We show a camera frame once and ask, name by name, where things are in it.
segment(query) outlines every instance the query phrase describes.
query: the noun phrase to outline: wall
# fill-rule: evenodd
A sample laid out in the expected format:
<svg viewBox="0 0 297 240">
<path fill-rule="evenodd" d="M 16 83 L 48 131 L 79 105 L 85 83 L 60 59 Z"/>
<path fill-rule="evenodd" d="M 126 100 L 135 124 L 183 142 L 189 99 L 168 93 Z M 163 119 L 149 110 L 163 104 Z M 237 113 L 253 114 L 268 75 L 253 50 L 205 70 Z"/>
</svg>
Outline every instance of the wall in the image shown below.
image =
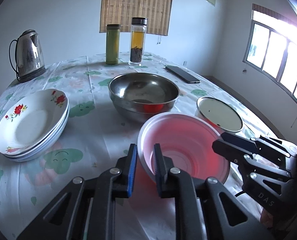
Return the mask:
<svg viewBox="0 0 297 240">
<path fill-rule="evenodd" d="M 173 0 L 169 36 L 147 35 L 145 50 L 209 75 L 222 34 L 225 0 Z M 40 34 L 46 64 L 105 53 L 99 33 L 101 0 L 4 0 L 0 5 L 0 95 L 15 78 L 8 46 L 27 29 Z M 120 51 L 129 51 L 130 34 L 122 33 Z"/>
<path fill-rule="evenodd" d="M 268 77 L 242 62 L 250 33 L 252 3 L 297 22 L 287 0 L 228 0 L 224 34 L 213 76 L 246 98 L 287 140 L 297 144 L 297 104 Z"/>
</svg>

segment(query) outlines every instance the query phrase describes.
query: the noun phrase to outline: smartphone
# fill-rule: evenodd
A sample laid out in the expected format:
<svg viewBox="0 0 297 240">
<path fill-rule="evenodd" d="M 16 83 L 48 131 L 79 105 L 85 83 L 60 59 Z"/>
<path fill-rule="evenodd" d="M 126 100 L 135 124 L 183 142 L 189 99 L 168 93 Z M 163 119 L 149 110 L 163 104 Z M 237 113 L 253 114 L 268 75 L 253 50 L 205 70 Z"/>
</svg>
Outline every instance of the smartphone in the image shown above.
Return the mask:
<svg viewBox="0 0 297 240">
<path fill-rule="evenodd" d="M 198 80 L 197 78 L 193 77 L 189 73 L 187 73 L 185 70 L 175 67 L 175 66 L 166 66 L 166 70 L 170 71 L 173 73 L 175 76 L 179 77 L 181 80 L 188 84 L 197 84 L 200 83 L 201 81 Z"/>
</svg>

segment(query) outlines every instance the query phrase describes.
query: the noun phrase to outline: plastic tablecloth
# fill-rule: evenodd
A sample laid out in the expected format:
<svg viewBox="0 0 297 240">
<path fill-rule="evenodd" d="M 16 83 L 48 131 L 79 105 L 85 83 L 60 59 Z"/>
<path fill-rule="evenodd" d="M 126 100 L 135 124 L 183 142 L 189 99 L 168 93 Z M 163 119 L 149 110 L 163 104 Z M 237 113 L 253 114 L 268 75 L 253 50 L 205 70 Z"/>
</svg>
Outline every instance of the plastic tablecloth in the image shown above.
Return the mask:
<svg viewBox="0 0 297 240">
<path fill-rule="evenodd" d="M 161 75 L 180 88 L 180 97 L 172 112 L 194 115 L 199 97 L 214 97 L 228 103 L 242 117 L 247 126 L 239 135 L 246 138 L 261 134 L 274 136 L 243 104 L 196 73 L 187 70 L 201 83 L 186 84 L 165 70 L 166 65 L 176 64 L 164 58 L 145 53 L 144 64 L 140 67 L 129 66 L 128 59 L 129 53 L 120 53 L 118 65 L 106 65 L 105 54 L 62 61 L 47 66 L 46 72 L 34 80 L 23 84 L 12 82 L 1 95 L 0 120 L 17 101 L 38 90 L 62 90 L 70 104 L 64 132 L 41 157 L 16 163 L 0 153 L 0 230 L 7 239 L 15 239 L 75 176 L 84 179 L 99 176 L 127 154 L 131 143 L 137 142 L 141 125 L 118 114 L 109 98 L 108 83 L 117 75 L 130 72 Z M 62 165 L 59 161 L 58 164 L 46 165 L 50 161 L 47 156 L 56 151 L 66 151 L 71 155 L 69 163 Z M 241 180 L 234 171 L 236 167 L 232 164 L 225 186 L 236 194 L 241 190 Z M 238 198 L 259 219 L 261 206 L 247 194 Z M 116 206 L 116 239 L 175 239 L 174 200 L 158 197 L 156 185 L 140 163 L 137 165 L 133 196 L 119 200 Z"/>
</svg>

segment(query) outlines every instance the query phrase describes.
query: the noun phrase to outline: bowl rim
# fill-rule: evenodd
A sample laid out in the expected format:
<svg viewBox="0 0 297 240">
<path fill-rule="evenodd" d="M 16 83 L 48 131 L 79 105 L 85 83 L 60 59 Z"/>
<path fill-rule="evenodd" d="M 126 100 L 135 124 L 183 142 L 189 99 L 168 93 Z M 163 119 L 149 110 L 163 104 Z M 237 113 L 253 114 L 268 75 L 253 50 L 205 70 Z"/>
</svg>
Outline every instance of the bowl rim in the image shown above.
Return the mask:
<svg viewBox="0 0 297 240">
<path fill-rule="evenodd" d="M 208 119 L 208 118 L 201 112 L 201 109 L 200 109 L 200 107 L 199 107 L 199 105 L 198 105 L 198 103 L 199 103 L 200 101 L 202 101 L 203 99 L 205 99 L 205 98 L 209 98 L 209 99 L 217 100 L 217 101 L 219 101 L 219 102 L 225 104 L 226 106 L 228 106 L 230 109 L 232 109 L 232 110 L 235 112 L 235 114 L 239 117 L 239 119 L 240 119 L 240 121 L 241 121 L 241 124 L 242 124 L 242 127 L 241 127 L 239 130 L 228 130 L 228 129 L 225 129 L 225 128 L 221 127 L 221 126 L 218 126 L 216 123 L 213 123 L 210 119 Z M 217 98 L 212 98 L 212 97 L 200 97 L 200 98 L 196 101 L 196 107 L 197 107 L 199 113 L 200 113 L 205 119 L 209 120 L 211 123 L 213 123 L 213 124 L 216 125 L 217 127 L 221 128 L 222 130 L 225 130 L 225 131 L 228 131 L 228 132 L 234 132 L 234 133 L 237 133 L 237 132 L 242 131 L 242 129 L 243 129 L 244 122 L 243 122 L 242 117 L 238 114 L 237 111 L 235 111 L 234 108 L 232 108 L 230 105 L 228 105 L 227 103 L 223 102 L 222 100 L 219 100 L 219 99 L 217 99 Z"/>
<path fill-rule="evenodd" d="M 174 85 L 174 86 L 176 87 L 176 89 L 177 89 L 177 96 L 176 96 L 176 98 L 174 98 L 174 99 L 172 99 L 172 100 L 170 100 L 170 101 L 163 102 L 163 103 L 141 103 L 141 102 L 135 102 L 135 101 L 126 100 L 125 98 L 121 98 L 121 97 L 119 97 L 116 93 L 114 93 L 114 92 L 112 91 L 112 89 L 111 89 L 111 84 L 112 84 L 112 82 L 113 82 L 114 80 L 120 78 L 121 76 L 126 76 L 126 75 L 130 75 L 130 74 L 147 74 L 147 75 L 151 75 L 151 76 L 155 76 L 155 77 L 161 77 L 161 78 L 163 78 L 163 79 L 166 79 L 168 82 L 170 82 L 172 85 Z M 117 97 L 117 98 L 119 98 L 119 99 L 121 99 L 121 100 L 125 100 L 125 101 L 127 101 L 127 102 L 132 102 L 132 103 L 139 104 L 139 105 L 164 105 L 164 104 L 168 104 L 168 103 L 171 103 L 171 102 L 176 101 L 176 100 L 179 98 L 179 94 L 180 94 L 180 91 L 179 91 L 178 86 L 177 86 L 173 81 L 169 80 L 168 78 L 162 77 L 162 76 L 160 76 L 160 75 L 155 75 L 155 74 L 151 74 L 151 73 L 147 73 L 147 72 L 130 72 L 130 73 L 125 73 L 125 74 L 118 75 L 118 76 L 114 77 L 114 78 L 110 81 L 110 83 L 109 83 L 109 91 L 110 91 L 110 93 L 111 93 L 112 95 L 114 95 L 115 97 Z"/>
<path fill-rule="evenodd" d="M 139 132 L 139 135 L 137 137 L 137 152 L 138 152 L 138 156 L 139 156 L 139 159 L 140 159 L 140 163 L 143 167 L 143 169 L 145 170 L 146 174 L 151 178 L 152 181 L 156 182 L 155 181 L 155 175 L 151 172 L 151 170 L 149 169 L 146 161 L 145 161 L 145 158 L 144 158 L 144 154 L 142 152 L 142 143 L 141 143 L 141 139 L 142 139 L 142 136 L 143 136 L 143 132 L 145 131 L 145 129 L 147 128 L 147 126 L 152 122 L 154 121 L 155 119 L 157 118 L 160 118 L 161 116 L 164 116 L 164 115 L 183 115 L 183 116 L 187 116 L 187 117 L 191 117 L 193 119 L 196 119 L 198 120 L 199 122 L 202 122 L 203 124 L 207 125 L 211 130 L 213 130 L 213 132 L 215 132 L 216 135 L 218 135 L 219 137 L 221 136 L 221 134 L 214 128 L 212 127 L 208 122 L 194 116 L 194 115 L 190 115 L 190 114 L 183 114 L 183 113 L 174 113 L 174 112 L 165 112 L 165 113 L 160 113 L 160 114 L 157 114 L 153 117 L 151 117 L 150 119 L 148 119 L 141 127 L 140 129 L 140 132 Z M 231 162 L 227 159 L 225 159 L 227 161 L 227 172 L 224 176 L 224 179 L 223 181 L 221 181 L 223 184 L 227 181 L 227 178 L 228 178 L 228 175 L 229 175 L 229 172 L 230 172 L 230 168 L 231 168 Z"/>
</svg>

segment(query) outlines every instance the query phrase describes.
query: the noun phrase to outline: window blind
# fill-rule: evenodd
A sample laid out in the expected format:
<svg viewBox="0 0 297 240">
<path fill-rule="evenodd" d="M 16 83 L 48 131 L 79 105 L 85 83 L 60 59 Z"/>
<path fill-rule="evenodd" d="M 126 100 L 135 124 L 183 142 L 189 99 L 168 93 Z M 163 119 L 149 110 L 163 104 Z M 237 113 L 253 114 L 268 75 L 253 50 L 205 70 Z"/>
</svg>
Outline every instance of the window blind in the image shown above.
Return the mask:
<svg viewBox="0 0 297 240">
<path fill-rule="evenodd" d="M 252 9 L 253 9 L 253 11 L 264 13 L 264 14 L 266 14 L 268 16 L 271 16 L 271 17 L 273 17 L 275 19 L 282 20 L 283 22 L 286 22 L 288 24 L 291 24 L 291 25 L 293 25 L 293 26 L 295 26 L 297 28 L 297 24 L 295 22 L 291 21 L 290 19 L 288 19 L 287 17 L 283 16 L 282 14 L 279 14 L 279 13 L 277 13 L 275 11 L 272 11 L 272 10 L 270 10 L 268 8 L 265 8 L 263 6 L 260 6 L 260 5 L 257 5 L 257 4 L 254 4 L 253 3 Z"/>
<path fill-rule="evenodd" d="M 121 32 L 130 32 L 132 17 L 148 19 L 147 33 L 168 35 L 172 0 L 102 0 L 100 33 L 107 24 L 120 24 Z"/>
</svg>

